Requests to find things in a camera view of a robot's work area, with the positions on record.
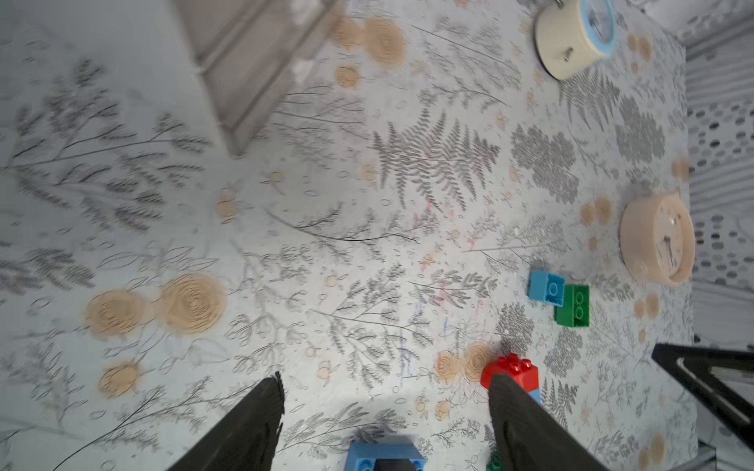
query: clock hand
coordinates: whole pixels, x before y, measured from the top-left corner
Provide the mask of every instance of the clock hand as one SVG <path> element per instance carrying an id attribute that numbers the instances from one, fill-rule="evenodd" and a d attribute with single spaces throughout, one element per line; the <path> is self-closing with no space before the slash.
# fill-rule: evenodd
<path id="1" fill-rule="evenodd" d="M 667 262 L 668 264 L 670 264 L 670 268 L 675 268 L 676 266 L 675 264 L 673 264 L 673 250 L 670 248 L 670 237 L 665 236 L 664 240 L 665 240 L 665 245 L 667 246 L 667 255 L 669 257 L 667 259 Z"/>

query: beige alarm clock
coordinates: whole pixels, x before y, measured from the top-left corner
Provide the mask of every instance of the beige alarm clock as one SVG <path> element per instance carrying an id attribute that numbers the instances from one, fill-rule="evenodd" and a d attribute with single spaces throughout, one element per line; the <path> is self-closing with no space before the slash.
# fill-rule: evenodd
<path id="1" fill-rule="evenodd" d="M 615 27 L 611 0 L 556 0 L 535 24 L 539 58 L 554 78 L 566 80 L 612 55 Z"/>
<path id="2" fill-rule="evenodd" d="M 694 225 L 678 191 L 633 201 L 621 218 L 621 253 L 638 281 L 678 286 L 694 266 Z"/>

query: table surface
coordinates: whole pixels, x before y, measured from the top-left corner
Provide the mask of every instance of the table surface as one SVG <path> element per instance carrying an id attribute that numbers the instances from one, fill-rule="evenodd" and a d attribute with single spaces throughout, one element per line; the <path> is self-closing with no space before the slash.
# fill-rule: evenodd
<path id="1" fill-rule="evenodd" d="M 650 358 L 691 342 L 691 287 L 637 283 L 618 245 L 633 199 L 688 201 L 684 50 L 615 0 L 613 59 L 558 83 L 533 3 L 351 2 L 237 161 L 74 50 L 34 52 L 63 78 L 19 69 L 37 81 L 8 101 L 31 111 L 4 131 L 0 466 L 164 468 L 279 370 L 278 469 L 396 435 L 482 469 L 477 379 L 508 351 L 606 466 L 691 458 L 694 402 Z M 532 268 L 590 285 L 590 327 L 527 298 Z"/>

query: lego brick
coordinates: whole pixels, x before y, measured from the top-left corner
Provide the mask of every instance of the lego brick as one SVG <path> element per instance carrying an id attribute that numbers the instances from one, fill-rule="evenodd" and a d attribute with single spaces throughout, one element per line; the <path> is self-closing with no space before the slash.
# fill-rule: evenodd
<path id="1" fill-rule="evenodd" d="M 529 396 L 537 401 L 537 404 L 542 405 L 541 393 L 542 392 L 539 389 L 535 389 L 533 391 L 529 391 Z"/>
<path id="2" fill-rule="evenodd" d="M 552 273 L 535 270 L 529 277 L 529 290 L 526 293 L 530 299 L 555 306 L 563 306 L 564 288 L 566 281 Z"/>
<path id="3" fill-rule="evenodd" d="M 481 384 L 486 389 L 492 383 L 495 375 L 508 375 L 526 392 L 539 389 L 539 369 L 532 365 L 529 359 L 520 359 L 511 353 L 507 357 L 500 356 L 497 361 L 490 363 L 482 371 Z"/>
<path id="4" fill-rule="evenodd" d="M 385 443 L 351 443 L 345 471 L 374 471 L 377 460 L 410 460 L 416 471 L 424 471 L 426 460 L 414 445 Z"/>
<path id="5" fill-rule="evenodd" d="M 492 456 L 489 457 L 487 471 L 503 471 L 503 463 L 500 461 L 500 454 L 497 450 L 493 451 Z"/>
<path id="6" fill-rule="evenodd" d="M 555 321 L 566 327 L 589 327 L 589 286 L 567 285 L 563 306 L 555 307 Z"/>

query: blue lego brick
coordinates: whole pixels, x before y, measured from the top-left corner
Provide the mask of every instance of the blue lego brick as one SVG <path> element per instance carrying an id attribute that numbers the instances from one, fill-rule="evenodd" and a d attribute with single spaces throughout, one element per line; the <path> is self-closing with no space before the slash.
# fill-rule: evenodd
<path id="1" fill-rule="evenodd" d="M 535 301 L 562 307 L 565 291 L 566 281 L 563 278 L 546 271 L 535 270 L 529 277 L 529 291 L 526 294 Z"/>
<path id="2" fill-rule="evenodd" d="M 414 445 L 351 443 L 345 471 L 373 471 L 377 460 L 411 460 L 416 471 L 424 471 L 426 460 Z"/>
<path id="3" fill-rule="evenodd" d="M 541 393 L 539 389 L 529 391 L 529 396 L 535 401 L 537 401 L 537 404 L 542 405 L 542 398 L 541 398 Z"/>

